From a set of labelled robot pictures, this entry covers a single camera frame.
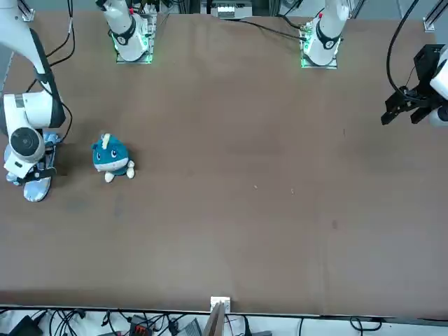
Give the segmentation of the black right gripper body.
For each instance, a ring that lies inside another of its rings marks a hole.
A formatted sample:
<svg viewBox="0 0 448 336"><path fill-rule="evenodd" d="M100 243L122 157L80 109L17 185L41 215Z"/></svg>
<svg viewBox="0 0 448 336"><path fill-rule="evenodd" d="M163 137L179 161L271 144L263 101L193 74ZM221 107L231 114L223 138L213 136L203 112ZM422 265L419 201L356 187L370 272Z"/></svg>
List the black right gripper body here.
<svg viewBox="0 0 448 336"><path fill-rule="evenodd" d="M56 175L57 170L54 167L56 147L57 144L53 141L49 141L45 144L43 157L38 161L34 169L34 178L37 181L51 178Z"/></svg>

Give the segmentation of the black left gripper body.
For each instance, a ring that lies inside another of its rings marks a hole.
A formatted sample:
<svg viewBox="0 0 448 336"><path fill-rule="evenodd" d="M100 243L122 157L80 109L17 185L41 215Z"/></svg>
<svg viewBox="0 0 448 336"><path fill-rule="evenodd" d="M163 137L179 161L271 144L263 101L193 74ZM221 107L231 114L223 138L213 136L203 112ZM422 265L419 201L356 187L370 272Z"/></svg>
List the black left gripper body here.
<svg viewBox="0 0 448 336"><path fill-rule="evenodd" d="M433 91L430 81L445 64L446 57L442 56L445 51L447 51L447 45L445 44L426 44L414 56L414 65L419 80L419 84L416 86L418 93Z"/></svg>

